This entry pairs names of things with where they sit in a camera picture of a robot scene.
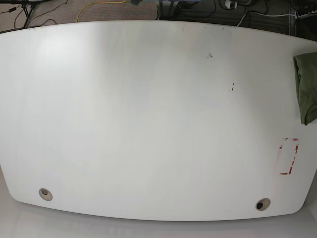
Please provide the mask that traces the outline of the olive green t-shirt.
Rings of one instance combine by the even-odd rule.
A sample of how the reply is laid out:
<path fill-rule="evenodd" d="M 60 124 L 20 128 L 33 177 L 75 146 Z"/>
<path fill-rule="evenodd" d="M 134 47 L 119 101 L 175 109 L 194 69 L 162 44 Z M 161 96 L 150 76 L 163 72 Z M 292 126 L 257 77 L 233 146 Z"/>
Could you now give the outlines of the olive green t-shirt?
<path fill-rule="evenodd" d="M 317 54 L 294 56 L 293 64 L 300 120 L 308 125 L 317 119 Z"/>

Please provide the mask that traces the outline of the red tape rectangle marking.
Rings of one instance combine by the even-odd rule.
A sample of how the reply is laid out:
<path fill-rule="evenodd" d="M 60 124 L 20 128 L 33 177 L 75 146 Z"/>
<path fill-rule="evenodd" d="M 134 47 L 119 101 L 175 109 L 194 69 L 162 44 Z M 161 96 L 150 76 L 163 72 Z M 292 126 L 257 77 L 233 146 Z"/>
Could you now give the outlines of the red tape rectangle marking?
<path fill-rule="evenodd" d="M 279 175 L 290 175 L 299 148 L 298 138 L 283 138 L 279 147 L 277 172 Z"/>

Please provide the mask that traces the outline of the black tripod stand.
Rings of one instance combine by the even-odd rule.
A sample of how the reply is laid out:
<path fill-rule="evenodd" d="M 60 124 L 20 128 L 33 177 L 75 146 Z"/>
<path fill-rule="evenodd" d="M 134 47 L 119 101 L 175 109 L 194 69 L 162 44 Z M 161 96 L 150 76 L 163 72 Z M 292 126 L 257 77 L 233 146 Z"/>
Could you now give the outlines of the black tripod stand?
<path fill-rule="evenodd" d="M 1 14 L 12 13 L 20 8 L 21 13 L 24 13 L 24 15 L 26 16 L 26 20 L 24 21 L 24 24 L 21 28 L 17 28 L 16 27 L 17 18 L 16 18 L 13 24 L 14 30 L 26 29 L 29 26 L 31 15 L 33 11 L 35 10 L 36 6 L 43 4 L 45 2 L 50 2 L 50 1 L 51 0 L 0 0 L 0 4 L 13 5 L 13 7 L 8 9 L 7 11 L 1 12 Z"/>

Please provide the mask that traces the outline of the white power strip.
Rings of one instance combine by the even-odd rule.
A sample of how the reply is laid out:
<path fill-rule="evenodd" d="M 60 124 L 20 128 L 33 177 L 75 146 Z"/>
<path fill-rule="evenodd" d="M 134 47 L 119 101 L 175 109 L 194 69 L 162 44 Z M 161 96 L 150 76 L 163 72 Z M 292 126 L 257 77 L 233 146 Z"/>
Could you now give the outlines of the white power strip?
<path fill-rule="evenodd" d="M 304 19 L 311 16 L 316 16 L 317 14 L 317 5 L 312 4 L 308 6 L 303 6 L 299 8 L 295 13 L 295 18 Z"/>

